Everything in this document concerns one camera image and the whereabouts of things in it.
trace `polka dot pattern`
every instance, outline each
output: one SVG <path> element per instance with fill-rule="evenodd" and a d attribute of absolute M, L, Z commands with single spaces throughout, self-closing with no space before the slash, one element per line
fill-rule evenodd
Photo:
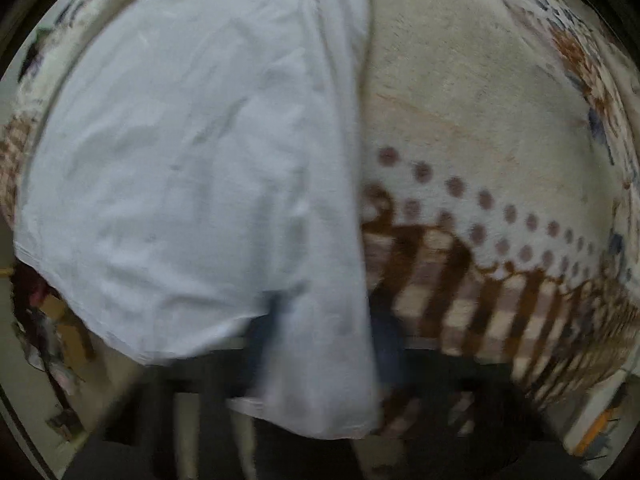
<path fill-rule="evenodd" d="M 513 224 L 518 219 L 518 210 L 513 204 L 509 204 L 504 208 L 504 219 L 509 224 Z"/>
<path fill-rule="evenodd" d="M 398 150 L 392 146 L 385 146 L 378 150 L 378 162 L 381 166 L 390 168 L 400 162 L 401 157 Z M 412 175 L 414 181 L 418 184 L 426 185 L 434 179 L 433 167 L 423 160 L 416 160 L 411 163 Z M 467 184 L 460 176 L 452 176 L 445 181 L 445 188 L 449 196 L 454 198 L 462 198 L 467 191 Z M 491 211 L 495 208 L 496 200 L 488 189 L 478 190 L 477 195 L 478 207 L 483 211 Z M 421 203 L 413 198 L 407 199 L 402 203 L 402 214 L 405 221 L 417 222 L 422 212 Z M 515 224 L 518 220 L 518 209 L 512 203 L 504 206 L 502 210 L 504 221 L 507 224 Z M 437 217 L 437 225 L 448 232 L 453 233 L 456 227 L 456 219 L 451 211 L 441 210 Z M 529 212 L 524 219 L 524 227 L 527 231 L 533 233 L 540 227 L 540 218 L 535 212 Z M 546 224 L 546 235 L 550 238 L 558 238 L 561 235 L 561 226 L 556 220 L 550 220 Z M 468 231 L 469 240 L 475 246 L 482 246 L 487 240 L 487 230 L 482 224 L 473 224 Z M 571 227 L 567 227 L 563 232 L 564 241 L 571 245 L 574 242 L 574 231 Z M 498 240 L 495 245 L 495 252 L 500 256 L 506 256 L 511 251 L 511 243 L 507 237 Z M 586 242 L 583 236 L 576 238 L 575 249 L 580 253 L 586 248 L 589 256 L 594 254 L 594 245 L 592 242 Z M 526 244 L 520 248 L 517 257 L 522 262 L 530 262 L 533 259 L 534 251 L 531 245 Z M 550 269 L 558 261 L 560 271 L 565 274 L 571 271 L 573 277 L 580 274 L 580 263 L 574 262 L 573 265 L 569 260 L 569 256 L 562 258 L 556 257 L 553 250 L 545 250 L 540 256 L 539 266 L 543 269 Z M 590 268 L 582 269 L 582 276 L 588 279 L 590 276 Z"/>
<path fill-rule="evenodd" d="M 476 224 L 471 228 L 469 237 L 474 245 L 482 245 L 486 240 L 486 229 L 483 225 Z"/>
<path fill-rule="evenodd" d="M 447 180 L 447 191 L 455 198 L 461 198 L 465 193 L 466 185 L 458 176 L 452 176 Z"/>
<path fill-rule="evenodd" d="M 527 229 L 529 231 L 535 231 L 538 228 L 538 217 L 535 216 L 533 213 L 530 213 L 529 216 L 527 216 Z"/>
<path fill-rule="evenodd" d="M 518 256 L 523 262 L 528 262 L 533 258 L 533 249 L 531 249 L 531 246 L 525 245 L 520 249 Z"/>
<path fill-rule="evenodd" d="M 542 266 L 548 269 L 554 264 L 554 254 L 551 251 L 545 251 L 542 254 Z"/>
<path fill-rule="evenodd" d="M 380 164 L 380 166 L 390 168 L 391 166 L 394 166 L 398 162 L 398 160 L 400 160 L 398 150 L 392 148 L 391 146 L 380 148 L 378 152 L 378 163 Z"/>
<path fill-rule="evenodd" d="M 438 227 L 441 227 L 445 231 L 453 232 L 456 227 L 456 220 L 449 211 L 441 211 L 438 215 Z"/>
<path fill-rule="evenodd" d="M 478 205 L 485 211 L 494 207 L 494 197 L 486 189 L 478 193 Z"/>
<path fill-rule="evenodd" d="M 506 238 L 503 238 L 502 240 L 497 242 L 495 245 L 495 250 L 501 256 L 504 256 L 506 253 L 508 253 L 510 248 L 511 247 L 509 245 L 509 241 Z"/>
<path fill-rule="evenodd" d="M 549 224 L 546 226 L 546 234 L 548 234 L 552 238 L 556 238 L 559 233 L 560 233 L 560 224 L 555 220 L 552 220 L 551 222 L 549 222 Z"/>
<path fill-rule="evenodd" d="M 426 162 L 414 164 L 414 179 L 420 184 L 426 184 L 433 178 L 433 170 Z"/>
<path fill-rule="evenodd" d="M 420 202 L 417 200 L 407 200 L 404 202 L 402 211 L 407 220 L 415 221 L 418 219 L 418 216 L 420 216 L 420 209 Z"/>

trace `checkered pattern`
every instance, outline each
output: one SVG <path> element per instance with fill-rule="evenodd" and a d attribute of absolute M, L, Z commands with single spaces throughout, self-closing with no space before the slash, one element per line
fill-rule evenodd
<path fill-rule="evenodd" d="M 638 309 L 613 279 L 575 290 L 542 270 L 496 280 L 435 227 L 401 243 L 364 228 L 363 240 L 367 284 L 392 289 L 392 309 L 409 335 L 436 340 L 447 354 L 511 362 L 513 379 L 539 405 L 605 379 L 634 346 Z M 412 240 L 419 247 L 408 247 Z M 415 254 L 410 265 L 407 254 Z M 403 279 L 398 269 L 410 271 Z"/>
<path fill-rule="evenodd" d="M 33 121 L 15 117 L 4 127 L 0 141 L 0 206 L 9 226 L 14 225 L 17 179 L 24 163 L 24 154 Z"/>

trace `white fabric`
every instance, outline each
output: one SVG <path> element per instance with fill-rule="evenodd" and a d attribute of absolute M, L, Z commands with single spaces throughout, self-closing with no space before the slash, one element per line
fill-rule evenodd
<path fill-rule="evenodd" d="M 368 0 L 137 0 L 23 175 L 18 257 L 110 346 L 193 356 L 286 298 L 258 392 L 308 436 L 376 425 L 358 203 Z"/>

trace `floral blanket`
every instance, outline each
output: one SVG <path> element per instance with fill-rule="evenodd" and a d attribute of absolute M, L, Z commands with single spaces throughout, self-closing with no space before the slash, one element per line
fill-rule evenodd
<path fill-rule="evenodd" d="M 65 75 L 131 1 L 75 0 L 25 76 L 0 144 L 9 222 Z M 540 406 L 603 380 L 640 322 L 638 70 L 579 0 L 372 6 L 370 297 L 411 344 L 513 363 Z"/>

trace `cardboard box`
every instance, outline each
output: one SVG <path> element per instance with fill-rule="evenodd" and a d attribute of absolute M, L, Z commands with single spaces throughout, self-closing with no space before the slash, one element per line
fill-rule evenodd
<path fill-rule="evenodd" d="M 66 303 L 55 296 L 47 296 L 40 310 L 56 324 L 64 364 L 82 377 L 82 368 L 95 359 L 89 331 Z"/>

